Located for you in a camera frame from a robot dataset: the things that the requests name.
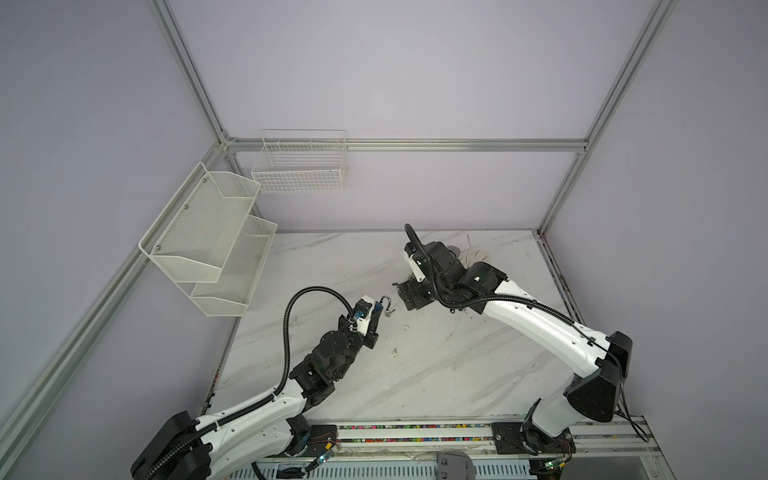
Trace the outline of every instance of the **white marble table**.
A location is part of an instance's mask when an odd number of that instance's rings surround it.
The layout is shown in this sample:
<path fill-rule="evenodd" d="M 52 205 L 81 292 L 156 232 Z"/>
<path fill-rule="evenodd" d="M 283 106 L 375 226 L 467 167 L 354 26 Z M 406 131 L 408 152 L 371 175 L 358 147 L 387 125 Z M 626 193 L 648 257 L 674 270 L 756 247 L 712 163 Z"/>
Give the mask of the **white marble table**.
<path fill-rule="evenodd" d="M 528 230 L 418 232 L 462 251 L 488 252 L 540 302 L 567 313 Z M 570 376 L 565 364 L 517 330 L 474 311 L 451 314 L 437 303 L 407 311 L 394 282 L 409 268 L 403 232 L 278 233 L 256 295 L 243 316 L 220 375 L 212 409 L 226 409 L 277 384 L 283 365 L 281 326 L 290 297 L 305 286 L 328 286 L 354 303 L 364 294 L 392 298 L 381 316 L 375 349 L 363 348 L 336 391 L 309 419 L 407 419 L 524 415 Z M 335 329 L 339 301 L 308 293 L 294 306 L 291 367 Z"/>

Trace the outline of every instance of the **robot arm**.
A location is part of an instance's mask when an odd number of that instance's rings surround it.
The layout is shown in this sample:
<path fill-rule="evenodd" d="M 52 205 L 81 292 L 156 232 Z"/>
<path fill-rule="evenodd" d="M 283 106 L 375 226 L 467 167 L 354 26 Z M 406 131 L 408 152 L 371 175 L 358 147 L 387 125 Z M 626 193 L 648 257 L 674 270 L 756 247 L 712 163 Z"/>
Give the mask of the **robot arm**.
<path fill-rule="evenodd" d="M 364 296 L 354 309 L 346 302 L 345 306 L 349 313 L 339 318 L 338 329 L 323 335 L 313 351 L 291 370 L 277 395 L 278 387 L 196 419 L 187 412 L 174 415 L 131 466 L 133 479 L 221 478 L 269 455 L 300 454 L 310 435 L 310 424 L 302 414 L 333 393 L 334 382 L 344 377 L 361 348 L 372 349 L 379 337 L 380 302 Z M 308 468 L 330 456 L 333 451 L 329 447 Z M 297 473 L 304 476 L 308 471 Z"/>
<path fill-rule="evenodd" d="M 421 245 L 409 225 L 406 232 L 411 242 L 403 256 L 413 278 L 398 285 L 398 295 L 408 310 L 434 300 L 452 311 L 472 308 L 518 329 L 574 372 L 564 388 L 531 407 L 520 431 L 520 446 L 525 451 L 533 455 L 543 452 L 564 429 L 584 418 L 596 422 L 613 419 L 629 366 L 629 337 L 621 332 L 606 336 L 576 323 L 538 303 L 493 266 L 477 262 L 465 269 L 442 243 Z"/>

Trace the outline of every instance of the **white mesh shelf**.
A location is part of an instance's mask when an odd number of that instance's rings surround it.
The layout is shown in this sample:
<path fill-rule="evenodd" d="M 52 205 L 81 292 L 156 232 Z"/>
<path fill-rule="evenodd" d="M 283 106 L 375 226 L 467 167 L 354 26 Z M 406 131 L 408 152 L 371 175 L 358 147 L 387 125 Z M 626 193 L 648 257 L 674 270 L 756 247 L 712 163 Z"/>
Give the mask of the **white mesh shelf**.
<path fill-rule="evenodd" d="M 174 282 L 218 281 L 258 191 L 259 184 L 249 178 L 205 170 L 184 206 L 144 252 Z"/>
<path fill-rule="evenodd" d="M 249 215 L 219 281 L 198 283 L 190 298 L 208 316 L 242 316 L 261 276 L 277 225 Z"/>
<path fill-rule="evenodd" d="M 346 132 L 264 130 L 251 175 L 263 194 L 343 192 Z"/>
<path fill-rule="evenodd" d="M 258 182 L 203 164 L 194 175 L 200 179 L 183 204 L 174 204 L 179 207 L 165 230 L 158 234 L 158 217 L 139 248 L 207 316 L 242 316 L 277 225 L 250 214 Z"/>

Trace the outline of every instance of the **black mounting plate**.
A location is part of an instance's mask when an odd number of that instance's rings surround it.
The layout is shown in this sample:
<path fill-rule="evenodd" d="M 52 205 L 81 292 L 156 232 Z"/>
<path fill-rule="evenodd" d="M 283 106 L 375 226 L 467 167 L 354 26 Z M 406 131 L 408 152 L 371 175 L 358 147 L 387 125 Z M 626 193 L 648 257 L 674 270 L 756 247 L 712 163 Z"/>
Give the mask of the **black mounting plate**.
<path fill-rule="evenodd" d="M 336 441 L 335 425 L 312 425 L 310 429 L 310 441 L 306 444 L 306 450 L 302 452 L 302 457 L 317 458 L 326 451 L 328 440 Z M 284 453 L 272 455 L 274 458 L 292 458 Z"/>
<path fill-rule="evenodd" d="M 498 422 L 492 423 L 493 442 L 496 444 L 496 453 L 499 455 L 513 455 L 519 453 L 529 454 L 530 452 L 522 447 L 523 438 L 520 434 L 520 427 L 523 422 Z M 571 446 L 571 452 L 576 451 L 571 430 L 565 429 L 557 437 Z M 552 442 L 547 445 L 544 453 L 562 454 L 563 445 L 560 442 Z"/>

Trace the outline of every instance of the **black cable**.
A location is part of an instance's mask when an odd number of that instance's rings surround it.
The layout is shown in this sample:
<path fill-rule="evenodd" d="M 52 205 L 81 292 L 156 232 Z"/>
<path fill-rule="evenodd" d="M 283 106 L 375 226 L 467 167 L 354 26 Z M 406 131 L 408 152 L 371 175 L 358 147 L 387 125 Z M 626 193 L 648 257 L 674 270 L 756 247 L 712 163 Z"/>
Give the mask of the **black cable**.
<path fill-rule="evenodd" d="M 422 244 L 421 240 L 419 240 L 419 236 L 416 235 L 416 232 L 413 230 L 413 227 L 411 227 L 411 225 L 408 223 L 406 223 L 406 234 L 408 235 L 408 239 L 411 240 L 411 244 L 424 256 L 424 261 L 427 266 L 427 277 L 429 278 L 429 282 L 431 283 L 430 287 L 432 288 L 432 296 L 435 297 L 435 300 L 440 302 L 440 304 L 443 305 L 444 307 L 453 309 L 453 310 L 458 310 L 458 309 L 464 309 L 464 308 L 476 305 L 478 303 L 487 303 L 487 302 L 494 302 L 494 301 L 514 302 L 514 303 L 521 303 L 528 307 L 535 308 L 535 309 L 544 311 L 546 313 L 549 313 L 553 317 L 561 320 L 562 322 L 567 323 L 570 326 L 574 325 L 575 323 L 574 320 L 568 318 L 566 315 L 563 315 L 562 313 L 558 312 L 552 307 L 548 305 L 544 305 L 543 303 L 539 303 L 536 300 L 525 298 L 523 296 L 502 295 L 498 293 L 493 293 L 491 295 L 481 295 L 474 299 L 465 300 L 463 302 L 450 302 L 446 300 L 445 297 L 442 295 L 442 292 L 440 291 L 440 287 L 438 285 L 439 278 L 435 274 L 435 267 L 432 265 L 432 258 L 427 253 L 427 250 L 426 248 L 424 248 L 424 245 Z"/>
<path fill-rule="evenodd" d="M 587 339 L 588 345 L 596 346 L 597 348 L 603 350 L 606 355 L 610 355 L 613 360 L 616 362 L 616 365 L 619 367 L 619 370 L 621 371 L 621 363 L 618 361 L 616 356 L 608 352 L 607 349 L 603 348 L 602 345 L 597 343 L 594 338 L 588 336 L 586 333 L 582 332 L 580 328 L 576 326 L 576 322 L 569 318 L 568 316 L 558 312 L 557 310 L 553 309 L 552 307 L 548 305 L 544 305 L 542 303 L 537 302 L 536 300 L 525 298 L 523 296 L 515 296 L 515 295 L 501 295 L 494 293 L 492 295 L 481 295 L 478 296 L 472 300 L 466 300 L 464 302 L 449 302 L 446 300 L 442 293 L 440 292 L 440 287 L 438 285 L 439 277 L 435 274 L 435 267 L 432 265 L 432 258 L 427 253 L 426 248 L 424 248 L 424 245 L 422 244 L 421 240 L 419 240 L 419 236 L 416 235 L 416 232 L 413 230 L 413 227 L 409 223 L 406 223 L 406 235 L 408 235 L 408 240 L 411 240 L 411 244 L 424 256 L 424 261 L 427 266 L 427 278 L 429 279 L 429 282 L 431 283 L 432 287 L 432 296 L 435 297 L 435 300 L 440 302 L 441 305 L 444 307 L 447 307 L 452 310 L 457 309 L 463 309 L 467 308 L 472 305 L 476 305 L 478 303 L 486 303 L 486 302 L 513 302 L 513 303 L 521 303 L 523 305 L 526 305 L 528 308 L 535 308 L 538 310 L 541 310 L 543 312 L 549 313 L 556 319 L 561 320 L 562 322 L 567 323 L 569 326 L 573 327 L 577 332 L 579 332 L 579 335 Z M 627 416 L 621 415 L 623 418 L 626 418 L 629 420 L 630 425 L 632 425 L 632 429 L 637 433 L 637 436 L 642 440 L 643 442 L 648 443 L 650 439 L 648 438 L 648 434 L 640 428 L 638 424 L 634 422 L 632 419 L 632 415 L 629 413 L 629 409 L 627 408 L 627 399 L 624 395 L 624 373 L 621 372 L 621 378 L 622 380 L 619 382 L 619 398 L 621 400 L 621 403 L 623 404 L 624 411 L 627 413 Z"/>
<path fill-rule="evenodd" d="M 253 469 L 253 473 L 256 474 L 256 477 L 258 477 L 259 480 L 266 480 L 266 477 L 264 477 L 264 474 L 261 473 L 259 466 L 255 462 L 250 464 L 250 467 Z"/>
<path fill-rule="evenodd" d="M 300 296 L 302 296 L 304 293 L 308 292 L 325 292 L 330 293 L 341 303 L 344 305 L 344 308 L 346 308 L 347 314 L 351 317 L 353 315 L 352 307 L 349 305 L 349 302 L 346 301 L 346 299 L 342 296 L 341 293 L 336 292 L 335 290 L 332 290 L 328 288 L 327 286 L 308 286 L 307 288 L 302 288 L 298 292 L 296 292 L 296 295 L 291 297 L 290 301 L 288 302 L 288 305 L 286 306 L 285 314 L 283 315 L 283 376 L 280 378 L 280 384 L 278 384 L 277 388 L 275 388 L 274 392 L 270 393 L 263 399 L 259 400 L 258 402 L 248 405 L 247 407 L 244 407 L 236 412 L 230 413 L 226 417 L 222 418 L 221 420 L 218 420 L 217 422 L 211 423 L 210 425 L 204 426 L 202 429 L 197 430 L 195 433 L 189 434 L 189 436 L 183 440 L 182 442 L 179 442 L 175 447 L 173 447 L 167 454 L 163 455 L 159 460 L 157 460 L 154 465 L 152 465 L 148 470 L 147 474 L 142 478 L 142 480 L 151 480 L 157 472 L 160 471 L 161 468 L 163 468 L 172 458 L 176 457 L 179 453 L 181 453 L 183 450 L 186 450 L 190 448 L 190 446 L 203 437 L 203 435 L 206 435 L 208 433 L 213 432 L 214 430 L 218 429 L 222 425 L 226 425 L 229 422 L 232 422 L 233 420 L 236 420 L 240 418 L 243 415 L 247 415 L 254 410 L 260 409 L 261 407 L 265 406 L 267 403 L 272 402 L 276 396 L 278 396 L 283 389 L 286 386 L 286 383 L 288 383 L 288 375 L 290 373 L 290 338 L 288 337 L 288 324 L 290 323 L 290 311 L 293 308 L 293 304 L 296 303 L 296 301 L 299 299 Z"/>
<path fill-rule="evenodd" d="M 290 301 L 288 302 L 288 306 L 286 306 L 285 315 L 283 315 L 283 358 L 285 359 L 285 362 L 283 363 L 283 377 L 280 379 L 280 384 L 275 389 L 275 392 L 274 392 L 275 396 L 278 396 L 283 391 L 283 388 L 285 388 L 286 382 L 288 382 L 288 374 L 290 373 L 290 344 L 288 339 L 288 324 L 290 322 L 290 311 L 293 308 L 293 304 L 296 303 L 299 297 L 302 296 L 304 293 L 309 293 L 309 292 L 329 293 L 334 297 L 336 297 L 337 299 L 339 299 L 339 301 L 344 305 L 344 308 L 346 308 L 346 312 L 350 317 L 354 314 L 354 312 L 352 311 L 352 307 L 349 306 L 349 302 L 346 301 L 346 299 L 342 296 L 342 294 L 328 288 L 327 286 L 308 286 L 307 288 L 302 288 L 301 290 L 296 292 L 296 295 L 291 297 Z"/>

